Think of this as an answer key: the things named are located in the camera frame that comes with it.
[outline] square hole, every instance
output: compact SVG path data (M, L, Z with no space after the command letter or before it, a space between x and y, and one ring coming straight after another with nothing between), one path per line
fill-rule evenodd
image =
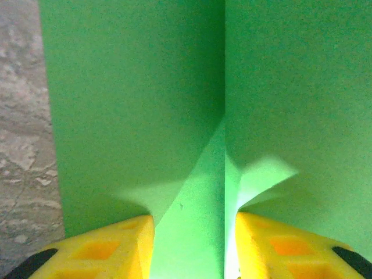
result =
M288 269L295 279L342 279L327 264L291 263L288 265Z
M313 250L310 246L298 237L273 237L271 245L279 255L310 255Z
M106 260L119 247L120 241L91 241L74 256L76 260Z
M100 270L59 270L51 279L94 279Z

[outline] yellow object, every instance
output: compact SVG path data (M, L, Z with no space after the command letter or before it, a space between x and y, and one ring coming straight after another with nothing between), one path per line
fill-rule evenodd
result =
M364 279L332 247L344 243L250 213L236 218L241 279Z
M71 237L43 249L58 252L30 279L148 279L152 216L140 216Z

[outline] stone floor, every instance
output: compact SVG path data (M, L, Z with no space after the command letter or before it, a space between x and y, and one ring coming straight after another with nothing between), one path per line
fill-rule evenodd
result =
M64 237L37 1L0 0L0 278Z

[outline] black rubber tip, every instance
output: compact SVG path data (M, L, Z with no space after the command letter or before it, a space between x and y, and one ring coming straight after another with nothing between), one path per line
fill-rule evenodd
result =
M3 279L28 279L44 263L54 256L56 252L58 252L57 249L48 249L40 253L33 254L15 269L13 269Z
M372 263L367 259L342 247L333 247L332 250L365 279L372 279Z

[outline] green panel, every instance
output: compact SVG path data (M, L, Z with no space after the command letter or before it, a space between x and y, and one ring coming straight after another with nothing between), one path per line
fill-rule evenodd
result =
M221 122L156 226L151 278L224 278L224 153Z
M244 210L372 259L370 2L228 0L226 22L228 155L300 172Z
M224 114L223 1L40 10L67 236L146 213L158 224Z

